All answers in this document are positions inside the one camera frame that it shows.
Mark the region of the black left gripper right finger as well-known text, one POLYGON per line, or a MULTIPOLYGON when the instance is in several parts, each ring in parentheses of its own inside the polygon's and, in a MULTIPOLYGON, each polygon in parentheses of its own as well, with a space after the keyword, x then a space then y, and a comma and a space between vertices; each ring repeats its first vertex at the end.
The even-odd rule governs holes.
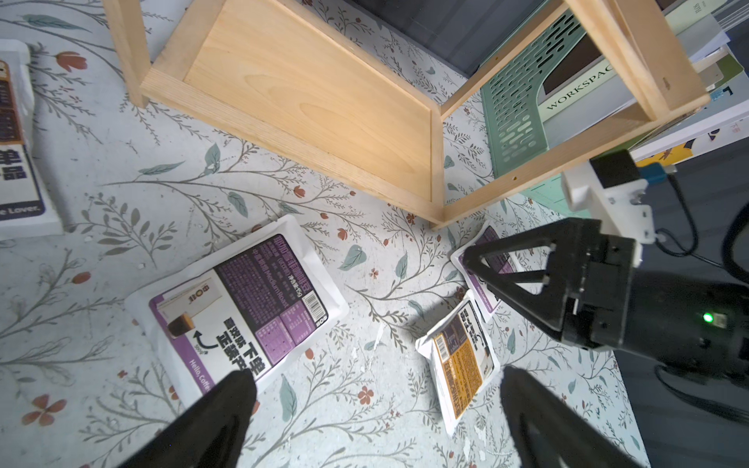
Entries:
POLYGON ((523 467, 636 467, 526 370, 507 366, 501 405, 523 467))

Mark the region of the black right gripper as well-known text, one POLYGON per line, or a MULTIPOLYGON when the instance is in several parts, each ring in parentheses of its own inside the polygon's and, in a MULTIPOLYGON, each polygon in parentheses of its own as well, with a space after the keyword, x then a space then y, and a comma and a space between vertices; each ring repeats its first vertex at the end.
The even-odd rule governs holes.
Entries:
POLYGON ((491 222, 461 248, 461 268, 480 300, 494 296, 552 339, 618 348, 624 339, 639 244, 603 234, 600 220, 566 218, 501 237, 491 222), (541 269, 512 267, 514 253, 549 250, 541 269))

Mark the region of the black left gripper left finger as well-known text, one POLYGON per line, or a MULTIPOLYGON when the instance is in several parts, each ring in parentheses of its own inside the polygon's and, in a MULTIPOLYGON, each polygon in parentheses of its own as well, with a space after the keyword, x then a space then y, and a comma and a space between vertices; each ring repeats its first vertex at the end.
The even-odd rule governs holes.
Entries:
POLYGON ((124 467, 235 467, 257 403, 250 370, 235 370, 124 467))

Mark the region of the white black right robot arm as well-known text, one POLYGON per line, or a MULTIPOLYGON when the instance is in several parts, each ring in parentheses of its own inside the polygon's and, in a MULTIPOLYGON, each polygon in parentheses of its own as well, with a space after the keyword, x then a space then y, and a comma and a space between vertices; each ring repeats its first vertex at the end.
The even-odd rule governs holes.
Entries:
POLYGON ((467 271, 551 339, 697 383, 748 386, 748 288, 634 265, 637 242, 565 218, 468 248, 467 271))

